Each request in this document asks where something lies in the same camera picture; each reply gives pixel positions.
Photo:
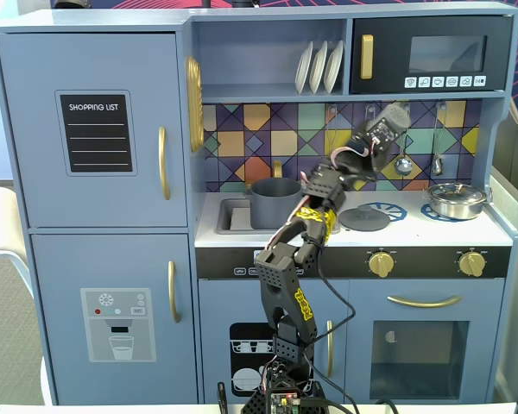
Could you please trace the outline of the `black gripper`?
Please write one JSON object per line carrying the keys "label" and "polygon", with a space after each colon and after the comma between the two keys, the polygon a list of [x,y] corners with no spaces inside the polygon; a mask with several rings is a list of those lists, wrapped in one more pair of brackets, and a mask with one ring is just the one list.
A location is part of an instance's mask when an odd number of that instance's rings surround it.
{"label": "black gripper", "polygon": [[389,163],[391,139],[373,139],[371,126],[372,121],[362,122],[345,145],[332,151],[330,161],[335,170],[360,179],[376,179]]}

